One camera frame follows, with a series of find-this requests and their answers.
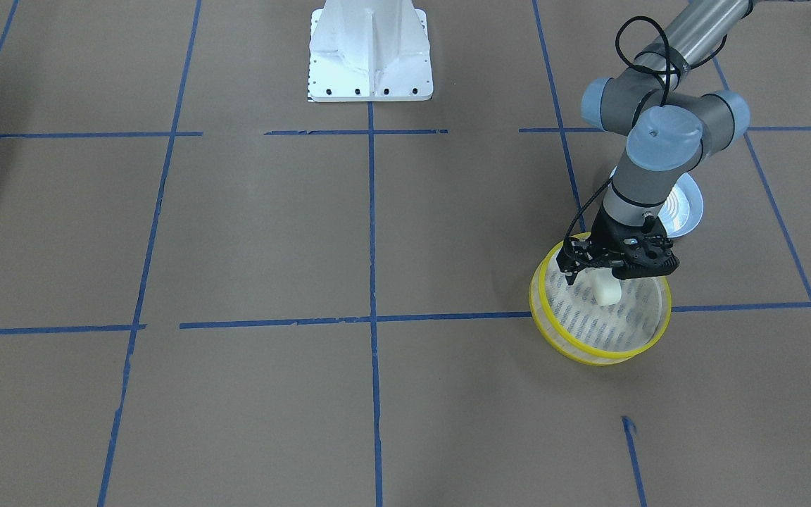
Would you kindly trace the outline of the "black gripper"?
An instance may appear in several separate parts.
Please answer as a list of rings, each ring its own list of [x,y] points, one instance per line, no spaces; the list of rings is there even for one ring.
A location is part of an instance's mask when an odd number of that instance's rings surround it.
[[[646,213],[643,215],[643,227],[649,230],[656,220],[660,220],[656,215]],[[622,224],[611,218],[604,211],[598,212],[592,231],[589,237],[582,239],[577,235],[572,235],[575,222],[570,224],[566,231],[564,241],[560,251],[556,256],[559,271],[565,276],[567,286],[573,286],[577,276],[583,270],[605,268],[611,270],[622,264],[620,253],[615,246],[612,234],[617,231],[618,225]]]

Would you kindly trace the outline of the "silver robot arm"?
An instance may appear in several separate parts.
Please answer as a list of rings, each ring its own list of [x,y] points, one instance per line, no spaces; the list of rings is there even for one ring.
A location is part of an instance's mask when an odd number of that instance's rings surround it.
[[[737,93],[689,96],[678,87],[724,48],[754,7],[753,1],[692,1],[667,27],[647,16],[625,23],[647,23],[657,38],[633,58],[620,54],[624,71],[590,83],[582,97],[582,118],[627,143],[593,195],[600,208],[589,237],[565,234],[556,262],[568,285],[586,270],[634,280],[666,277],[679,267],[660,211],[682,175],[746,133],[752,113]]]

